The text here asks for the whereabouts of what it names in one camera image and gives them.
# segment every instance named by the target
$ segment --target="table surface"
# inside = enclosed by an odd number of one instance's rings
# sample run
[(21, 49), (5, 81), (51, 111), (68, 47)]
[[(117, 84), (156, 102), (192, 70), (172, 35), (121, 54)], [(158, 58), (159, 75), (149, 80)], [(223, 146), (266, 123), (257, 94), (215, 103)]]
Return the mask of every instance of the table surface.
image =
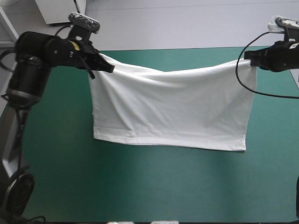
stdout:
[[(170, 71), (235, 60), (241, 48), (103, 52)], [(298, 95), (289, 71), (258, 70), (258, 89)], [(287, 222), (296, 219), (299, 101), (255, 95), (247, 151), (132, 146), (93, 138), (87, 72), (53, 69), (33, 107), (24, 154), (36, 177), (26, 217), (49, 221)]]

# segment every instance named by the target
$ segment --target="white object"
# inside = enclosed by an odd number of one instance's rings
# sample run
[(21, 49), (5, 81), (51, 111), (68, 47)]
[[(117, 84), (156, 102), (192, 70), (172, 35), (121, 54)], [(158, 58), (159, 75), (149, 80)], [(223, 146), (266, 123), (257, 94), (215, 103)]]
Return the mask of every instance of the white object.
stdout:
[(299, 69), (291, 69), (291, 74), (293, 75), (294, 81), (299, 89)]
[[(134, 145), (245, 150), (253, 93), (235, 77), (236, 61), (163, 72), (124, 64), (90, 80), (94, 137)], [(256, 87), (256, 67), (239, 64), (241, 80)]]
[(269, 28), (269, 31), (271, 33), (278, 33), (278, 34), (283, 34), (285, 32), (285, 29), (280, 27), (277, 23), (276, 23), (276, 19), (277, 18), (282, 18), (282, 22), (285, 24), (285, 25), (289, 25), (289, 26), (293, 26), (294, 28), (299, 28), (299, 22), (297, 20), (291, 20), (291, 19), (288, 19), (288, 18), (285, 18), (283, 16), (280, 16), (280, 15), (276, 15), (276, 16), (273, 16), (271, 18), (271, 21), (270, 23), (268, 24), (268, 28)]
[(69, 22), (72, 12), (85, 14), (86, 0), (36, 0), (47, 24)]

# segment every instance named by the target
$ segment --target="white towel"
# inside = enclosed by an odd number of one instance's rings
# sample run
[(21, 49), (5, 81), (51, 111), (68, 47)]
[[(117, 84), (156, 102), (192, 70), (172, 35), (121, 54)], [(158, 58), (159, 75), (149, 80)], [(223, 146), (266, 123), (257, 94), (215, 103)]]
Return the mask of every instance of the white towel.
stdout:
[[(132, 145), (244, 151), (253, 93), (235, 77), (236, 61), (163, 72), (118, 62), (93, 71), (94, 137)], [(256, 68), (241, 59), (239, 76), (256, 88)]]

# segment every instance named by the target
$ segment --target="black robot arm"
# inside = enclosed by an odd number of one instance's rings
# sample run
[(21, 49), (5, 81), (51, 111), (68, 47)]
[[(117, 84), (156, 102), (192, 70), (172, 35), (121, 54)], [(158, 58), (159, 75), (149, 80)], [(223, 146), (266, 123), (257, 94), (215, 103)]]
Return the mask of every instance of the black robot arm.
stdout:
[[(21, 215), (33, 191), (34, 178), (25, 172), (29, 164), (21, 153), (22, 137), (29, 111), (41, 100), (51, 69), (58, 65), (85, 69), (91, 78), (92, 70), (114, 69), (89, 40), (100, 24), (79, 13), (72, 13), (69, 20), (72, 28), (66, 39), (25, 32), (15, 45), (17, 64), (2, 96), (7, 106), (0, 118), (0, 223), (24, 221)], [(0, 67), (7, 70), (2, 63)]]

